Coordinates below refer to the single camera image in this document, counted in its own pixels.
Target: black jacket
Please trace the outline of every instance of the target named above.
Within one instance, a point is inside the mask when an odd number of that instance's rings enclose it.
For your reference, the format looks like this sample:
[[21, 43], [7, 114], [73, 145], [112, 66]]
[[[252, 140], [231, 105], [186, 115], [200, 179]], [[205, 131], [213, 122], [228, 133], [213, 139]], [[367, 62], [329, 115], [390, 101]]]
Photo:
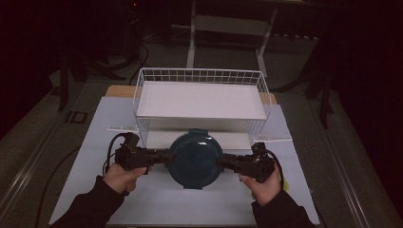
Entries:
[[[94, 188], [86, 194], [78, 195], [67, 212], [50, 227], [105, 227], [124, 199], [123, 195], [113, 191], [99, 176]], [[253, 202], [252, 208], [258, 227], [315, 227], [305, 209], [298, 206], [284, 191], [280, 191], [263, 207]]]

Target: table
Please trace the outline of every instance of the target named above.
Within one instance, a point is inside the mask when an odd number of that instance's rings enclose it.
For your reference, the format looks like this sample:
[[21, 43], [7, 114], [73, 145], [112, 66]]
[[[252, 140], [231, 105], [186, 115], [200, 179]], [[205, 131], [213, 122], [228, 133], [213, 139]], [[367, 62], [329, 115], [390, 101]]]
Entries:
[[[62, 216], [77, 194], [89, 191], [95, 176], [102, 173], [106, 150], [116, 132], [106, 130], [111, 124], [135, 123], [130, 95], [134, 86], [114, 85], [100, 101], [85, 140], [73, 164], [66, 185], [49, 223]], [[283, 142], [269, 142], [282, 164], [289, 183], [288, 193], [303, 205], [313, 223], [318, 217], [284, 115], [278, 104], [273, 105], [271, 119], [262, 132], [266, 135], [289, 138]], [[246, 154], [250, 150], [224, 150], [224, 153]], [[249, 189], [238, 180], [238, 174], [225, 170], [203, 190], [183, 189], [169, 175], [163, 165], [155, 165], [152, 172], [138, 179], [137, 189], [125, 199], [122, 207], [108, 224], [135, 226], [254, 226]]]

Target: metal rack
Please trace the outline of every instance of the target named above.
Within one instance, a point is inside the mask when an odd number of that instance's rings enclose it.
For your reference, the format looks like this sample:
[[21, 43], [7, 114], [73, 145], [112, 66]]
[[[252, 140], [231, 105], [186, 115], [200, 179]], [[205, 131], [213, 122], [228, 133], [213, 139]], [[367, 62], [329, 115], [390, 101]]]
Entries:
[[[208, 69], [208, 68], [155, 68], [144, 67], [139, 72], [137, 86], [134, 92], [134, 115], [144, 145], [147, 142], [150, 119], [138, 118], [137, 112], [142, 98], [144, 82], [181, 82], [201, 84], [222, 84], [237, 86], [256, 86], [262, 100], [266, 120], [270, 114], [271, 97], [269, 89], [260, 71], [238, 69]], [[247, 121], [246, 129], [252, 142], [263, 128], [265, 121]]]

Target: wire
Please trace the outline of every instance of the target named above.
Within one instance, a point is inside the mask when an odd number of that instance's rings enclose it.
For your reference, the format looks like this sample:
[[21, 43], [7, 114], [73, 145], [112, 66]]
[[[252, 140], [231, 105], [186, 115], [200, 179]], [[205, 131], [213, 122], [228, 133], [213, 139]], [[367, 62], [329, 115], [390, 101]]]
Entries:
[[140, 54], [139, 54], [138, 59], [139, 59], [140, 65], [139, 65], [139, 67], [137, 68], [137, 70], [133, 73], [133, 75], [131, 76], [130, 81], [128, 82], [128, 85], [129, 85], [129, 86], [131, 86], [131, 82], [133, 81], [134, 77], [136, 77], [136, 75], [137, 75], [137, 73], [140, 71], [140, 69], [143, 68], [144, 66], [148, 66], [148, 64], [147, 64], [146, 61], [147, 61], [147, 59], [148, 59], [148, 52], [149, 52], [149, 50], [148, 50], [148, 48], [147, 48], [145, 45], [143, 45], [143, 44], [141, 44], [141, 47], [143, 47], [143, 48], [145, 49], [145, 57], [144, 57], [144, 59], [143, 59], [143, 58], [140, 56]]
[[[125, 52], [127, 50], [127, 43], [128, 43], [127, 42], [128, 33], [130, 32], [130, 34], [132, 34], [132, 33], [136, 34], [138, 32], [138, 30], [139, 30], [139, 26], [137, 26], [137, 23], [136, 23], [138, 21], [138, 20], [136, 20], [137, 19], [136, 18], [136, 13], [134, 11], [130, 10], [129, 4], [125, 0], [123, 0], [123, 4], [125, 5], [125, 17], [126, 17], [126, 20], [125, 20], [125, 25], [124, 25], [124, 28], [123, 28], [124, 39], [123, 39], [122, 55], [125, 55]], [[93, 13], [94, 13], [95, 19], [98, 21], [96, 11], [94, 10]], [[134, 47], [136, 47], [138, 45], [137, 42], [139, 42], [139, 38], [135, 37], [134, 39], [132, 39]], [[98, 61], [95, 61], [95, 62], [97, 62], [97, 64], [102, 66], [103, 68], [106, 68], [106, 69], [109, 69], [109, 70], [112, 70], [112, 71], [121, 70], [123, 68], [126, 68], [126, 70], [127, 70], [128, 67], [132, 68], [132, 66], [134, 66], [136, 64], [136, 58], [138, 56], [136, 48], [133, 48], [133, 50], [130, 51], [130, 52], [132, 52], [132, 53], [130, 53], [128, 56], [126, 56], [126, 60], [124, 62], [122, 62], [122, 63], [119, 63], [119, 64], [109, 65], [109, 64], [104, 64], [102, 62], [98, 62]]]
[[45, 195], [47, 193], [50, 181], [52, 180], [54, 174], [56, 173], [56, 171], [59, 169], [59, 167], [62, 165], [62, 163], [68, 158], [70, 157], [72, 154], [74, 154], [75, 152], [77, 152], [79, 149], [81, 148], [81, 145], [77, 146], [77, 148], [73, 149], [70, 153], [68, 153], [57, 165], [56, 168], [53, 169], [52, 173], [50, 174], [50, 177], [48, 179], [47, 184], [45, 185], [45, 189], [42, 192], [42, 196], [41, 196], [41, 200], [39, 202], [39, 208], [38, 208], [38, 213], [36, 214], [36, 221], [35, 221], [35, 226], [34, 228], [37, 228], [39, 225], [39, 218], [41, 217], [41, 211], [42, 211], [42, 205], [44, 204], [44, 199], [45, 199]]
[[276, 161], [276, 164], [278, 165], [278, 171], [279, 171], [279, 177], [280, 177], [279, 183], [281, 184], [281, 188], [284, 189], [284, 174], [282, 173], [281, 164], [279, 163], [278, 158], [272, 151], [270, 151], [270, 150], [266, 150], [266, 151], [273, 157], [273, 159]]
[[124, 137], [127, 133], [119, 133], [117, 134], [115, 137], [113, 137], [112, 141], [109, 144], [109, 148], [107, 149], [107, 156], [106, 156], [106, 161], [104, 162], [104, 167], [103, 167], [103, 175], [107, 172], [107, 170], [109, 169], [109, 161], [110, 158], [113, 155], [110, 155], [110, 152], [112, 151], [112, 146], [115, 143], [116, 139], [118, 139], [119, 137]]

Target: human hand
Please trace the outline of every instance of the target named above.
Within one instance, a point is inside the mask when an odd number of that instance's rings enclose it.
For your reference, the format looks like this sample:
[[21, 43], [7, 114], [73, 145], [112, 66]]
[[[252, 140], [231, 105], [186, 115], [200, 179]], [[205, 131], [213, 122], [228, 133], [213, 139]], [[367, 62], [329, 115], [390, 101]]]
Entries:
[[243, 175], [240, 175], [240, 181], [242, 181], [252, 191], [254, 199], [258, 204], [264, 206], [269, 203], [281, 189], [278, 174], [278, 166], [275, 163], [275, 170], [264, 183], [256, 182], [255, 180]]
[[103, 180], [115, 192], [122, 194], [124, 190], [132, 192], [136, 188], [137, 178], [142, 176], [146, 168], [135, 168], [130, 171], [124, 169], [117, 163], [110, 165]]

